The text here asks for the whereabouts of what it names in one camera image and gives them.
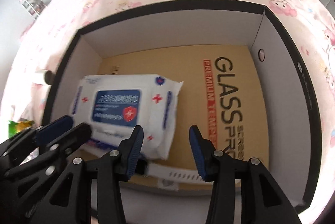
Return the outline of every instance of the silver screw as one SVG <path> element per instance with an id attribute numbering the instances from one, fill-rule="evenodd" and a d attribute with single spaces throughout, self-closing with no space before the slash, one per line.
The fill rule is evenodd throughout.
<path id="1" fill-rule="evenodd" d="M 55 150 L 56 148 L 58 148 L 58 147 L 59 147 L 58 144 L 54 144 L 54 145 L 51 146 L 50 150 L 51 150 L 51 151 L 54 151 L 54 150 Z"/>
<path id="2" fill-rule="evenodd" d="M 50 165 L 50 166 L 46 169 L 46 171 L 45 171 L 45 175 L 50 176 L 54 171 L 55 171 L 55 166 Z"/>
<path id="3" fill-rule="evenodd" d="M 111 155 L 112 157 L 118 156 L 119 151 L 118 150 L 111 150 L 109 155 Z"/>
<path id="4" fill-rule="evenodd" d="M 74 158 L 72 162 L 73 162 L 74 164 L 80 164 L 80 163 L 81 163 L 81 158 L 79 158 L 79 157 Z"/>
<path id="5" fill-rule="evenodd" d="M 259 159 L 257 159 L 257 158 L 251 158 L 250 162 L 254 165 L 258 165 L 260 163 Z"/>
<path id="6" fill-rule="evenodd" d="M 217 156 L 217 157 L 221 157 L 221 156 L 223 156 L 223 151 L 217 149 L 217 150 L 214 151 L 214 155 Z"/>
<path id="7" fill-rule="evenodd" d="M 72 149 L 71 149 L 71 148 L 67 148 L 67 149 L 65 150 L 65 154 L 66 154 L 66 155 L 70 155 L 71 152 L 72 152 Z"/>

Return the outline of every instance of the white wet wipes packet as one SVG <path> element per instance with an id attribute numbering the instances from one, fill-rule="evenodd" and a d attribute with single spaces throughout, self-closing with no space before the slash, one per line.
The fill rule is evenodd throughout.
<path id="1" fill-rule="evenodd" d="M 169 155 L 175 133 L 178 93 L 183 82 L 159 75 L 85 76 L 71 105 L 74 126 L 92 127 L 89 145 L 101 150 L 117 147 L 141 125 L 141 153 L 149 159 Z"/>

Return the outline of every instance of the cardboard box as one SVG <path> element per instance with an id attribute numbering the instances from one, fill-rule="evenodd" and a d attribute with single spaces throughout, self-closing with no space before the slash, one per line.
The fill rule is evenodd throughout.
<path id="1" fill-rule="evenodd" d="M 98 74 L 159 74 L 184 84 L 179 93 L 177 125 L 168 160 L 154 162 L 196 169 L 188 132 L 197 125 L 217 149 L 230 156 L 259 158 L 268 167 L 269 140 L 259 78 L 246 46 L 178 46 L 103 59 Z M 133 176 L 131 182 L 157 187 L 156 178 Z M 180 184 L 179 189 L 209 189 Z"/>

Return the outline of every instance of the bed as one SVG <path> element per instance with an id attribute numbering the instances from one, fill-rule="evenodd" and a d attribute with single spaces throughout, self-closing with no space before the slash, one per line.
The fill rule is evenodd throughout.
<path id="1" fill-rule="evenodd" d="M 166 1 L 172 0 L 53 0 L 29 30 L 16 55 L 1 102 L 1 117 L 14 121 L 33 119 L 37 125 L 48 123 L 50 114 L 46 114 L 45 107 L 50 87 L 32 83 L 34 73 L 56 73 L 78 29 L 93 27 L 97 20 L 119 12 Z M 313 223 L 335 189 L 334 18 L 319 0 L 235 1 L 263 4 L 275 14 L 299 50 L 313 83 L 321 118 L 322 157 L 312 159 L 319 162 L 319 177 L 311 204 L 306 206 L 309 208 L 299 215 L 302 223 Z"/>

